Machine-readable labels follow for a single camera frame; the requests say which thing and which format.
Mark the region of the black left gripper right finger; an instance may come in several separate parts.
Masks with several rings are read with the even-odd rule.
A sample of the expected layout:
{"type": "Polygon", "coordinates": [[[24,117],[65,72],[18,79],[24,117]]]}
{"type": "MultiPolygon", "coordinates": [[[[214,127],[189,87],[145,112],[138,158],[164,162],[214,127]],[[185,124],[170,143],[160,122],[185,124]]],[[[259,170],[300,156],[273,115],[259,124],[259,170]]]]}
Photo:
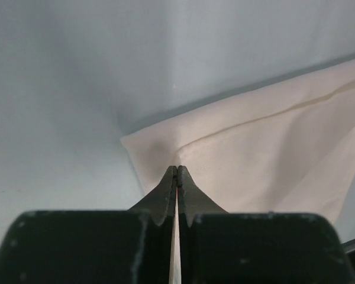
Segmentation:
{"type": "Polygon", "coordinates": [[[333,226],[312,213],[228,213],[177,170],[183,283],[355,283],[333,226]]]}

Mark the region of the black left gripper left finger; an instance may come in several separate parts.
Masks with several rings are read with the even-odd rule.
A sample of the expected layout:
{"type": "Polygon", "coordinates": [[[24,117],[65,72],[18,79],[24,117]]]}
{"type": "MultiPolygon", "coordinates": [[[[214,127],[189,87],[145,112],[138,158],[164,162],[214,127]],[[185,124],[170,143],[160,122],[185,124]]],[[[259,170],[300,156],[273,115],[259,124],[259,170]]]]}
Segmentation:
{"type": "Polygon", "coordinates": [[[0,283],[172,283],[178,170],[125,211],[27,211],[0,245],[0,283]]]}

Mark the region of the white cloth napkin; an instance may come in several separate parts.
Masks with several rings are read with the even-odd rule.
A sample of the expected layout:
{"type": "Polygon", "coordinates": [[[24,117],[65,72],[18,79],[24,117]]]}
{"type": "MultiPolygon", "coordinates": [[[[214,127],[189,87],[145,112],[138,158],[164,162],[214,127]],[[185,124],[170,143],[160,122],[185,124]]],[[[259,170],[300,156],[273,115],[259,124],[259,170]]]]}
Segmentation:
{"type": "Polygon", "coordinates": [[[121,140],[145,192],[186,166],[229,212],[334,222],[355,175],[355,59],[162,121],[121,140]]]}

